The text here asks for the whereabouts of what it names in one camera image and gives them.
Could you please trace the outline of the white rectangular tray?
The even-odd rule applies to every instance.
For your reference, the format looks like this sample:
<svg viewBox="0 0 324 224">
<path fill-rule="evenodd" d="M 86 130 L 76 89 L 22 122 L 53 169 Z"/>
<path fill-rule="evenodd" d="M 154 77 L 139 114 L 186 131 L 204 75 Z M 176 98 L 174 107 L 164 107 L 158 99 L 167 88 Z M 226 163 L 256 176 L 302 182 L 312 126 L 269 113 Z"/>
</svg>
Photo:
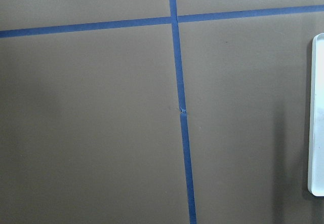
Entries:
<svg viewBox="0 0 324 224">
<path fill-rule="evenodd" d="M 308 190 L 323 197 L 323 33 L 312 41 Z"/>
</svg>

